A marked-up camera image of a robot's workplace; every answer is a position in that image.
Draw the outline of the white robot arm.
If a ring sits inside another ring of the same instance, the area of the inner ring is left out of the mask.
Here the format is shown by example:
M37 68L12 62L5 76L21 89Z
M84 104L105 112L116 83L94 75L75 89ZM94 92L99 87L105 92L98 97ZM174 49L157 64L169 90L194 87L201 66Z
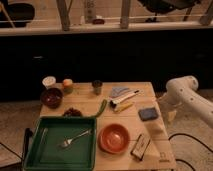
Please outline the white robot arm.
M184 104L213 129L213 102L196 93L199 82L189 75L173 78L166 83L166 92L159 98L169 105Z

